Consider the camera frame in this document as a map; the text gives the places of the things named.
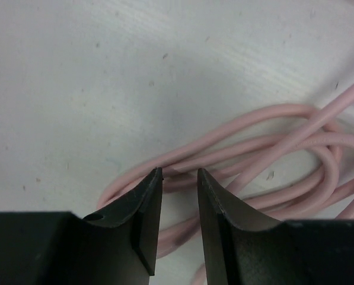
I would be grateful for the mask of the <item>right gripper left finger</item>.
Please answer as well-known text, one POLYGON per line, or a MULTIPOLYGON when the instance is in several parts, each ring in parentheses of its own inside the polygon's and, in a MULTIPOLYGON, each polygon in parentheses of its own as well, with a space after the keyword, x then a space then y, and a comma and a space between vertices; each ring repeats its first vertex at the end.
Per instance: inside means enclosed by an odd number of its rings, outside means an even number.
POLYGON ((162 170, 84 218, 0 212, 0 284, 148 284, 155 273, 162 170))

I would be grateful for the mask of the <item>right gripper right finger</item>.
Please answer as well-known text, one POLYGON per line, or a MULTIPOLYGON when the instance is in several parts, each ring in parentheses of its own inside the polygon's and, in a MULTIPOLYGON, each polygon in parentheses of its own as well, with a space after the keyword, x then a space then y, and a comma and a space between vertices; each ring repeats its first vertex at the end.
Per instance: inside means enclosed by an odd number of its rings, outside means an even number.
POLYGON ((354 220, 279 221, 197 173, 208 284, 354 284, 354 220))

